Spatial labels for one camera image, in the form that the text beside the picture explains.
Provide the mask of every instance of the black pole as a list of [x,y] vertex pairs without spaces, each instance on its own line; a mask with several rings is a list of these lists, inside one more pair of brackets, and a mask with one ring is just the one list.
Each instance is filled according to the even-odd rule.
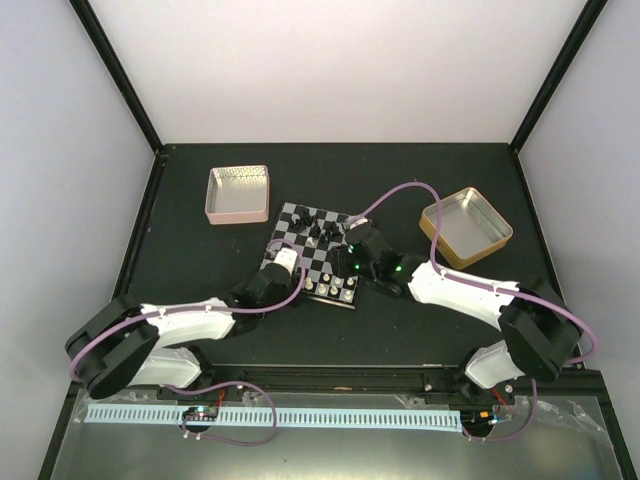
[[82,22],[84,29],[89,34],[89,38],[96,47],[96,50],[100,54],[102,61],[109,70],[109,73],[113,77],[113,81],[116,82],[118,90],[124,97],[125,102],[129,106],[131,113],[133,113],[136,122],[142,129],[142,133],[147,138],[147,142],[151,146],[154,153],[158,153],[162,150],[163,143],[160,141],[160,137],[153,128],[151,120],[145,112],[136,91],[133,89],[133,85],[129,81],[129,77],[124,71],[115,50],[109,43],[106,33],[102,29],[102,25],[98,20],[93,8],[89,4],[88,0],[69,0],[73,9],[76,11],[76,15]]
[[515,137],[513,137],[511,141],[510,147],[516,153],[522,150],[542,112],[549,103],[549,100],[551,100],[553,93],[556,91],[556,88],[558,88],[562,77],[567,73],[571,62],[578,53],[578,50],[580,50],[582,43],[585,38],[587,38],[587,35],[606,4],[607,0],[588,0],[582,9],[571,33],[562,46],[562,50],[560,50],[555,62],[553,62],[547,78],[544,79],[542,87],[540,87],[536,98],[533,100],[531,107],[529,107],[527,115],[524,117],[520,128],[518,128]]

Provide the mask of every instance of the cable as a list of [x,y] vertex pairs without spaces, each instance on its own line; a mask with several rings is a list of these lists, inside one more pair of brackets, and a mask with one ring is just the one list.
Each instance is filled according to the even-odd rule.
[[[288,247],[290,247],[290,248],[292,248],[293,250],[296,250],[296,251],[299,250],[299,248],[296,248],[296,247],[298,247],[297,245],[294,245],[290,241],[284,240],[284,239],[272,240],[271,242],[269,242],[267,244],[267,250],[269,250],[276,243],[282,243],[282,244],[287,245]],[[204,310],[205,306],[203,306],[202,304],[186,304],[186,305],[180,305],[179,307],[169,307],[169,308],[166,308],[166,309],[161,309],[162,313],[161,313],[161,311],[156,311],[156,312],[150,312],[150,313],[143,313],[143,314],[140,314],[140,315],[136,315],[135,317],[127,318],[126,320],[123,320],[122,322],[115,324],[113,327],[110,327],[110,328],[106,329],[104,332],[102,332],[96,338],[94,338],[89,343],[87,343],[76,354],[76,356],[73,357],[73,360],[71,360],[71,364],[69,365],[69,376],[71,377],[72,380],[75,380],[76,382],[82,381],[80,379],[80,377],[78,377],[78,374],[76,372],[78,364],[82,361],[82,359],[91,350],[93,350],[96,347],[96,345],[98,345],[100,342],[103,342],[105,339],[109,338],[114,333],[117,333],[120,330],[128,328],[131,325],[134,325],[136,323],[139,323],[139,322],[142,322],[144,320],[151,319],[151,318],[156,318],[156,317],[159,317],[161,315],[165,315],[166,316],[166,315],[172,315],[172,314],[176,314],[176,313],[201,312],[203,310],[204,311],[211,311],[211,312],[230,312],[230,313],[247,313],[247,314],[258,314],[258,313],[273,312],[274,310],[277,310],[279,308],[284,307],[285,305],[288,305],[289,303],[291,303],[291,301],[293,301],[294,298],[296,298],[298,296],[298,294],[302,290],[302,286],[304,285],[305,274],[306,274],[306,272],[305,272],[304,266],[302,265],[302,262],[300,262],[300,281],[298,282],[298,285],[296,286],[296,289],[286,299],[284,299],[280,303],[277,303],[275,305],[271,305],[270,307],[262,307],[262,308],[233,308],[233,307],[221,307],[221,306],[217,306],[217,305],[208,305],[207,306],[208,310]]]
[[[442,227],[442,204],[440,201],[440,197],[438,196],[438,193],[433,189],[433,187],[431,187],[431,185],[428,185],[423,182],[407,182],[407,183],[403,183],[402,185],[398,185],[397,187],[392,188],[387,193],[382,195],[378,200],[373,202],[373,204],[369,208],[367,208],[364,212],[362,212],[360,215],[350,218],[349,223],[353,223],[359,220],[360,218],[366,217],[391,195],[393,195],[394,193],[400,190],[403,190],[405,188],[410,188],[410,187],[424,188],[425,190],[428,190],[431,193],[431,195],[433,195],[433,198],[435,198],[436,200],[436,208],[438,211],[438,216],[436,219],[436,229],[433,234],[433,239],[431,240],[431,248],[429,250],[429,259],[431,260],[431,265],[433,266],[434,270],[437,273],[443,275],[445,278],[448,278],[449,280],[453,280],[455,282],[462,283],[470,287],[480,288],[488,292],[493,292],[494,288],[492,286],[486,285],[484,283],[475,282],[473,280],[468,280],[466,278],[460,278],[460,277],[457,277],[456,275],[452,275],[446,269],[441,269],[438,263],[436,262],[436,246],[438,243],[438,238],[440,237],[440,229]],[[589,350],[584,355],[569,359],[567,361],[567,365],[583,362],[591,358],[595,354],[595,352],[598,350],[599,341],[595,332],[591,329],[591,327],[589,327],[589,325],[587,325],[585,322],[580,320],[570,311],[562,307],[559,307],[558,305],[551,303],[547,300],[544,300],[542,298],[536,297],[534,295],[529,295],[527,293],[519,292],[516,290],[509,290],[507,288],[496,288],[495,292],[496,294],[509,295],[512,297],[521,298],[531,303],[536,303],[538,305],[541,305],[567,318],[568,320],[573,322],[575,325],[577,325],[580,329],[584,331],[584,333],[589,337],[589,340],[591,341],[591,350]]]
[[182,421],[182,425],[181,425],[182,431],[185,433],[185,435],[192,434],[192,435],[200,436],[202,438],[207,438],[209,440],[216,440],[218,442],[228,443],[230,445],[236,445],[238,447],[259,447],[260,445],[264,445],[265,443],[271,441],[273,437],[276,436],[276,433],[277,433],[276,427],[278,425],[278,413],[276,412],[276,406],[274,405],[273,400],[267,394],[267,392],[265,392],[263,389],[261,389],[257,385],[254,385],[253,383],[241,382],[241,381],[223,382],[223,383],[218,383],[217,385],[211,385],[210,387],[207,387],[207,388],[202,388],[200,390],[183,390],[181,388],[173,387],[171,385],[165,385],[166,388],[168,388],[172,392],[177,393],[178,395],[189,395],[189,396],[202,395],[203,393],[209,393],[215,390],[219,390],[221,388],[227,388],[232,386],[242,386],[242,387],[250,388],[252,390],[255,390],[256,392],[258,392],[260,395],[264,397],[264,399],[269,404],[269,408],[271,408],[271,414],[273,415],[273,423],[269,428],[269,433],[265,435],[264,438],[257,440],[255,442],[243,442],[240,440],[233,440],[231,438],[219,437],[218,435],[210,435],[205,433],[195,434],[187,430],[187,420],[189,419],[189,417],[186,417]]
[[533,421],[536,418],[536,413],[538,411],[538,385],[536,381],[533,379],[531,380],[531,388],[533,389],[533,400],[532,400],[533,404],[531,405],[531,413],[529,414],[527,423],[525,423],[517,431],[499,438],[480,438],[480,437],[474,437],[469,432],[467,432],[466,428],[462,427],[462,433],[464,434],[464,436],[467,437],[469,440],[473,440],[476,442],[492,442],[492,443],[506,442],[508,440],[515,440],[516,438],[520,437],[533,424]]

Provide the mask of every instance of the gray wall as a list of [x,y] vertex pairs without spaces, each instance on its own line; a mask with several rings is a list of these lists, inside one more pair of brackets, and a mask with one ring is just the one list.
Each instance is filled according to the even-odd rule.
[[568,304],[640,468],[640,2],[609,2],[522,152]]
[[36,478],[64,341],[108,302],[152,154],[65,0],[0,5],[0,465]]

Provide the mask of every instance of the black frame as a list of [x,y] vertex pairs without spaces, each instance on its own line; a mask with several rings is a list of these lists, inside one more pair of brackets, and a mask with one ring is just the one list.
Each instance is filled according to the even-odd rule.
[[[147,115],[144,106],[138,98],[133,85],[131,84],[124,67],[120,63],[116,52],[114,51],[109,39],[103,30],[100,22],[93,11],[90,2],[88,0],[69,0],[73,6],[78,18],[82,22],[89,38],[93,42],[100,57],[105,63],[109,73],[111,74],[114,82],[120,90],[123,98],[129,106],[131,113],[144,133],[149,146],[155,153],[155,160],[145,189],[145,193],[140,205],[138,216],[134,225],[133,233],[126,251],[126,255],[118,276],[116,283],[114,297],[123,293],[126,293],[129,288],[129,283],[132,278],[133,271],[135,269],[136,260],[144,236],[144,232],[147,229],[147,223],[151,214],[151,209],[155,201],[156,193],[164,167],[166,165],[167,156],[164,154],[165,145],[158,136],[155,128]],[[513,152],[513,161],[517,164],[521,182],[528,198],[528,204],[531,212],[534,213],[533,217],[536,220],[536,230],[541,245],[545,249],[545,256],[548,262],[549,271],[553,273],[554,287],[557,291],[560,291],[557,278],[555,277],[555,271],[551,263],[551,258],[547,249],[540,224],[535,215],[535,208],[531,199],[529,189],[526,184],[524,173],[521,168],[520,159],[518,153],[524,146],[529,135],[533,131],[537,121],[541,117],[544,109],[549,103],[553,93],[560,84],[565,73],[569,69],[573,59],[580,50],[582,43],[586,39],[587,35],[591,31],[591,28],[595,24],[598,16],[605,7],[607,0],[587,0],[580,16],[576,20],[576,23],[567,37],[560,53],[558,54],[553,66],[551,67],[547,77],[545,78],[540,90],[538,91],[533,103],[528,109],[520,127],[513,140],[509,144],[511,151]],[[242,369],[243,367],[234,367],[234,369]],[[291,376],[292,367],[287,368],[263,368],[256,369],[256,367],[246,367],[246,371],[252,371],[254,375],[260,377],[259,384],[270,385],[277,389],[278,383],[283,382],[283,378],[287,379],[287,385],[291,386],[292,381],[297,382],[296,390],[317,391],[319,385],[318,371],[323,370],[321,383],[323,385],[336,385],[341,384],[340,379],[344,381],[345,378],[353,378],[353,372],[348,372],[345,368],[307,368],[300,367],[295,368],[296,374]],[[366,368],[359,368],[358,373],[368,373]],[[371,380],[372,387],[379,389],[380,391],[400,391],[403,392],[422,392],[422,383],[418,380],[424,373],[421,369],[413,369],[411,375],[405,376],[404,383],[398,382],[396,375],[407,373],[402,372],[402,368],[387,368],[381,371],[377,369],[373,379]],[[433,373],[434,370],[430,368],[428,372]],[[523,394],[531,393],[531,385],[526,379],[520,379],[514,382],[514,388]],[[58,418],[54,434],[51,438],[49,449],[45,456],[42,469],[40,471],[39,479],[45,480],[51,477],[55,462],[57,459],[58,449],[60,448],[64,433],[66,430],[67,422],[72,413],[73,405],[76,395],[79,391],[79,385],[72,383],[67,392],[62,411]],[[620,425],[616,418],[611,399],[607,392],[604,380],[600,372],[585,370],[582,365],[578,365],[577,368],[565,369],[558,380],[550,385],[540,385],[539,392],[542,395],[567,395],[567,396],[595,396],[598,398],[598,403],[602,411],[609,436],[615,448],[616,458],[620,465],[624,478],[636,478],[636,473],[631,462],[631,457],[627,450]]]

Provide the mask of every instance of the metal tray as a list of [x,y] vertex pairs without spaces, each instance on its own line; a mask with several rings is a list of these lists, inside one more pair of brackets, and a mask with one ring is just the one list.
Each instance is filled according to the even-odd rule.
[[205,214],[212,225],[266,222],[269,218],[267,167],[211,169]]
[[[420,228],[433,239],[436,204],[422,212]],[[442,200],[442,229],[438,250],[454,268],[464,268],[502,248],[513,229],[475,188]]]

